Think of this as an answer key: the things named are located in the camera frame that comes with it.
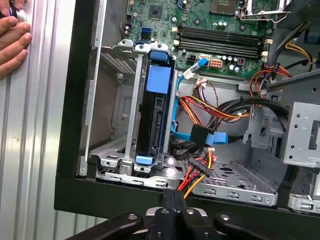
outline ram slot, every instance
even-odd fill
[[[259,58],[260,54],[257,47],[249,47],[244,45],[231,45],[226,43],[214,43],[207,41],[195,41],[181,39],[179,47],[181,49],[191,50],[195,52],[232,55],[244,58]]]
[[[263,37],[194,27],[179,28],[179,48],[211,54],[260,58]]]

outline blue latch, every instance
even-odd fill
[[[135,162],[137,164],[143,164],[143,165],[151,165],[152,164],[152,161],[153,161],[153,158],[150,157],[150,156],[140,156],[140,155],[137,155],[135,157]]]
[[[209,146],[213,144],[227,144],[228,135],[225,132],[215,132],[214,134],[208,134],[206,136],[205,143]]]

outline metal wall panel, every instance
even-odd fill
[[[75,2],[28,1],[29,57],[0,81],[2,240],[62,240],[104,221],[54,210]]]

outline hand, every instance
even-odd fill
[[[14,0],[15,6],[17,9],[22,10],[24,9],[24,4],[27,0]],[[0,0],[0,9],[3,15],[9,16],[9,0]]]
[[[25,49],[32,40],[31,26],[14,16],[0,19],[0,79],[19,67],[27,58]]]

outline black plastic frame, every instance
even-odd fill
[[[126,211],[135,211],[143,215],[147,209],[162,205],[161,191],[75,178],[95,2],[95,0],[77,0],[75,3],[54,209],[101,218],[112,218]],[[222,202],[212,198],[191,196],[186,202],[188,207],[204,209],[211,218],[219,212],[232,212],[296,239],[319,239],[317,228],[320,217],[318,216],[293,213],[288,209]]]

